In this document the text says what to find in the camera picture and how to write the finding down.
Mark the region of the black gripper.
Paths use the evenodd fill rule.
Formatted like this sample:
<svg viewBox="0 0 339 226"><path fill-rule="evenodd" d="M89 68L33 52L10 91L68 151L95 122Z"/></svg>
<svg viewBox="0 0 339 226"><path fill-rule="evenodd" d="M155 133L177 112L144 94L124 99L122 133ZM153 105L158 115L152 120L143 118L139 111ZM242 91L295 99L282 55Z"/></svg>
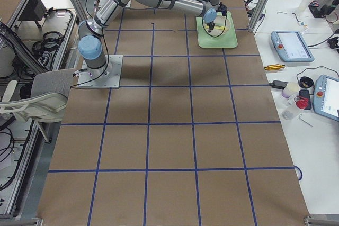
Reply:
<svg viewBox="0 0 339 226"><path fill-rule="evenodd" d="M207 23L207 26L209 27L208 28L208 32L213 31L213 27L215 26L214 21Z"/></svg>

